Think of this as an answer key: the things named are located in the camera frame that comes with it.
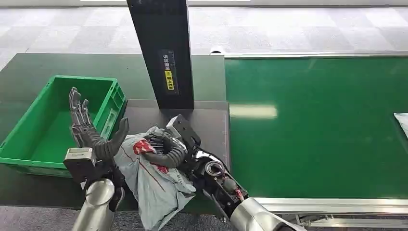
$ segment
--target yellow label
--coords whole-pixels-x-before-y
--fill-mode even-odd
[[[166,77],[172,78],[173,76],[171,75],[171,71],[165,71]]]
[[[173,75],[171,74],[171,71],[165,71],[165,76],[167,82],[167,89],[174,90]]]

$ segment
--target green bin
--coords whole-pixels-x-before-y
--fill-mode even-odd
[[[22,173],[71,177],[63,160],[76,147],[71,135],[69,92],[78,88],[89,100],[96,129],[108,138],[124,106],[125,95],[115,78],[53,76],[14,129],[0,144],[0,163]]]

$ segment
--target black pillar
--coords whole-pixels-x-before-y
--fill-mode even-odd
[[[159,108],[193,109],[186,0],[127,0],[127,4]]]

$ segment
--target label on pillar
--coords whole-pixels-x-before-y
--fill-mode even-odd
[[[163,81],[165,82],[165,92],[168,95],[178,95],[176,62],[172,50],[160,50],[160,61],[163,70]]]

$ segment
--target plastic bag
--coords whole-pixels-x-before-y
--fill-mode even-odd
[[[144,139],[163,132],[157,127],[146,133],[126,136],[115,161],[128,187],[139,203],[139,214],[146,230],[160,230],[195,196],[196,189],[176,168],[157,166],[141,152],[155,149]]]
[[[394,113],[394,116],[398,120],[405,135],[408,138],[408,113]]]

